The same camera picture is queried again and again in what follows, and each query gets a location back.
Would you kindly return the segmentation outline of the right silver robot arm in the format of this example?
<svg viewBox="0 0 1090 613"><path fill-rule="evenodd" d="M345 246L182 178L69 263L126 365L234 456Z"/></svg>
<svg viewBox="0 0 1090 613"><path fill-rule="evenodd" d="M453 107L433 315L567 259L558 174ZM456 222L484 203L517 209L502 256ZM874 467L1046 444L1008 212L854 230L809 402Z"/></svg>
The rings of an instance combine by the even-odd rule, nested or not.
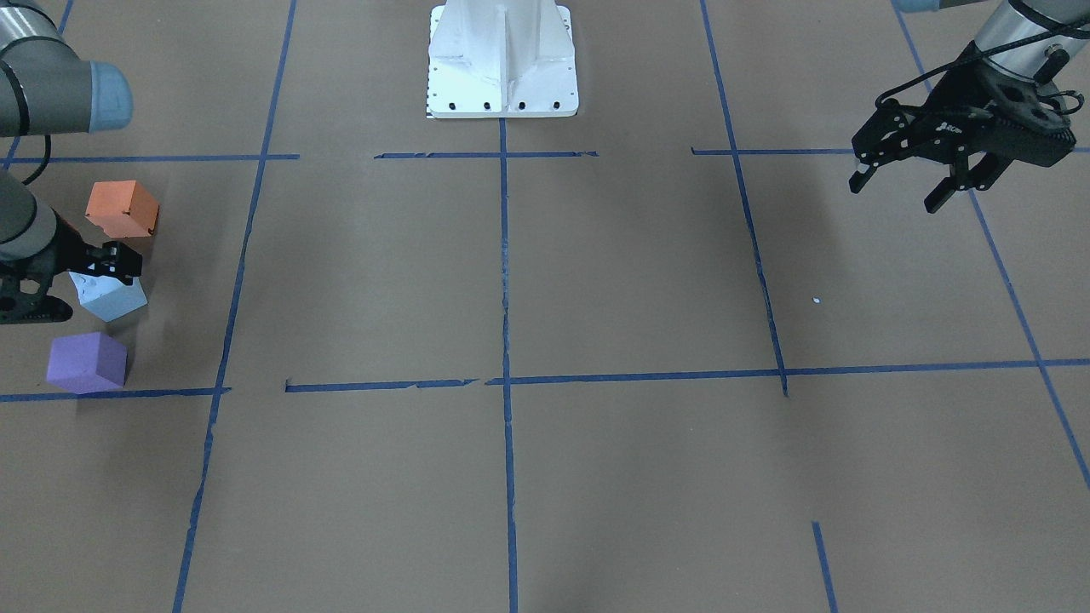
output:
<svg viewBox="0 0 1090 613"><path fill-rule="evenodd" d="M3 137L44 139L31 177L3 170L3 299L50 301L55 276L78 272L132 284L141 256L118 241L93 247L31 191L51 157L52 135L123 129L134 101L121 71L83 60L35 1L3 3Z"/></svg>

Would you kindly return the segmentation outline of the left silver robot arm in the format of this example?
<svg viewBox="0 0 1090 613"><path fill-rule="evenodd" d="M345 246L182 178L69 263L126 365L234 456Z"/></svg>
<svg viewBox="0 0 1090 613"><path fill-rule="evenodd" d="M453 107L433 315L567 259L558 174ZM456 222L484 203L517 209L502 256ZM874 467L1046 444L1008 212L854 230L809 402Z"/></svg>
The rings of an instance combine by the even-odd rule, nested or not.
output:
<svg viewBox="0 0 1090 613"><path fill-rule="evenodd" d="M1059 163L1076 148L1071 116L1086 98L1055 80L1086 46L1086 1L1001 1L961 55L923 74L934 86L921 105L897 100L915 81L880 94L852 137L850 190L884 164L945 164L949 175L924 199L935 213L957 192L990 189L1012 163Z"/></svg>

